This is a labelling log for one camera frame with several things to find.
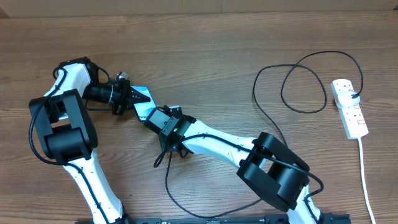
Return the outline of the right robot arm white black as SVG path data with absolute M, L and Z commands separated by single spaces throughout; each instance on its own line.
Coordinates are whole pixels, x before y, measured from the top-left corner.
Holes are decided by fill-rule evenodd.
M 179 106 L 153 109 L 144 124 L 159 136 L 162 152 L 155 167 L 168 152 L 211 156 L 235 166 L 238 177 L 261 200 L 285 212 L 290 223 L 324 221 L 311 200 L 308 164 L 273 135 L 234 136 L 183 114 Z

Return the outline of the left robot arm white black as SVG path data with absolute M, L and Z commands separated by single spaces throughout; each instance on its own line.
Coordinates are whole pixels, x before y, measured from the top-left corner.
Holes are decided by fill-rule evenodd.
M 67 60 L 54 68 L 53 87 L 29 102 L 29 144 L 42 162 L 62 166 L 71 175 L 91 210 L 93 223 L 132 223 L 99 163 L 98 135 L 84 100 L 109 104 L 118 115 L 139 111 L 152 97 L 132 87 L 123 72 L 101 83 L 100 71 L 88 57 Z

